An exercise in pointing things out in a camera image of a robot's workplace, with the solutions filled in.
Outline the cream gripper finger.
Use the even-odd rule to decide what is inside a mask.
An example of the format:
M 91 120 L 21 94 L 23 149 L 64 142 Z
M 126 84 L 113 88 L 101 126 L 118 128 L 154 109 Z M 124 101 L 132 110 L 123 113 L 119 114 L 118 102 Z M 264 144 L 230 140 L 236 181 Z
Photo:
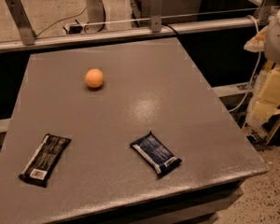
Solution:
M 280 109 L 269 103 L 256 101 L 252 109 L 254 119 L 268 120 L 271 116 L 280 115 Z
M 280 66 L 271 70 L 259 94 L 262 102 L 280 106 Z

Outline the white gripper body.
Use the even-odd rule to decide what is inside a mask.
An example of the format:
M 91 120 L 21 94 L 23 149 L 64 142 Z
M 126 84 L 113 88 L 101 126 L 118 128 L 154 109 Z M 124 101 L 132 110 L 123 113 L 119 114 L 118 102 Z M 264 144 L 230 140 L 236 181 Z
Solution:
M 268 27 L 265 26 L 260 31 L 258 31 L 255 36 L 253 36 L 245 43 L 244 49 L 250 52 L 264 51 L 265 36 L 267 34 L 267 30 Z

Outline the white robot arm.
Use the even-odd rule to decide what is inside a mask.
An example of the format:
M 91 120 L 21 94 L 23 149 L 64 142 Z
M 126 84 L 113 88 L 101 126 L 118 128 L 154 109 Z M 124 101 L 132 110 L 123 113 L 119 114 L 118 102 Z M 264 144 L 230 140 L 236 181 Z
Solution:
M 271 116 L 280 114 L 280 10 L 267 26 L 245 43 L 244 49 L 251 52 L 263 51 L 268 61 L 277 64 L 268 73 L 251 113 L 253 119 L 268 120 Z

